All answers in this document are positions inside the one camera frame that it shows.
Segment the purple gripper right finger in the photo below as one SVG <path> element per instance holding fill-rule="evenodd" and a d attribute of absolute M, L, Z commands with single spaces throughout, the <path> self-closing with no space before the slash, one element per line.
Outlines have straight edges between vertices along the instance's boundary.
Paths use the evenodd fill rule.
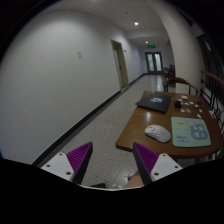
<path fill-rule="evenodd" d="M 133 155 L 144 185 L 182 169 L 168 154 L 157 154 L 136 142 L 133 143 Z"/>

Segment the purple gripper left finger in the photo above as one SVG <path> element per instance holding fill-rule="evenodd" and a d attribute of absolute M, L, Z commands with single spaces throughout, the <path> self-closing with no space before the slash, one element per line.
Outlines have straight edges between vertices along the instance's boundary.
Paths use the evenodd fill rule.
<path fill-rule="evenodd" d="M 92 152 L 93 144 L 88 142 L 73 149 L 69 153 L 57 153 L 42 166 L 42 169 L 80 185 L 83 181 Z"/>

